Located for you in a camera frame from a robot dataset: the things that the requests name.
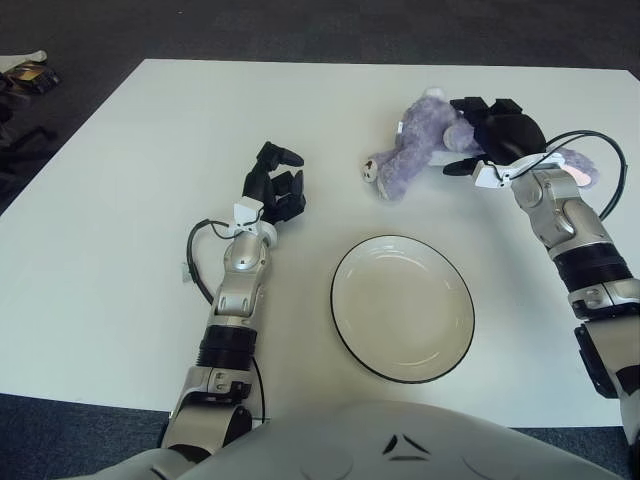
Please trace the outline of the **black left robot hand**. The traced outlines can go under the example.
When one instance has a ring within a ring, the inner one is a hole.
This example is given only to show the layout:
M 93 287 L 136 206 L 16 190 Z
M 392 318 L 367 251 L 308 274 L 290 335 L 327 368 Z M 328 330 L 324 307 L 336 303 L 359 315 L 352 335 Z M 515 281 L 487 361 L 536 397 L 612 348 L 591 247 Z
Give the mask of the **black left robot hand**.
M 245 177 L 242 192 L 263 204 L 263 221 L 276 225 L 304 212 L 303 166 L 304 159 L 295 152 L 270 141 L 264 143 Z

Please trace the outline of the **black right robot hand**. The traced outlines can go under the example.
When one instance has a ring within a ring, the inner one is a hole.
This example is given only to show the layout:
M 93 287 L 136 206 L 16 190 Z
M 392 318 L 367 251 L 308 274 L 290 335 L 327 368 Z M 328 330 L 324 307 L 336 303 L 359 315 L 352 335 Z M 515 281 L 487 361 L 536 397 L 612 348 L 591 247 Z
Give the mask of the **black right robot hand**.
M 449 103 L 470 124 L 471 139 L 477 144 L 463 150 L 477 153 L 444 166 L 445 175 L 470 176 L 481 163 L 507 166 L 545 151 L 546 139 L 540 127 L 514 100 L 499 98 L 488 106 L 481 97 L 464 97 Z

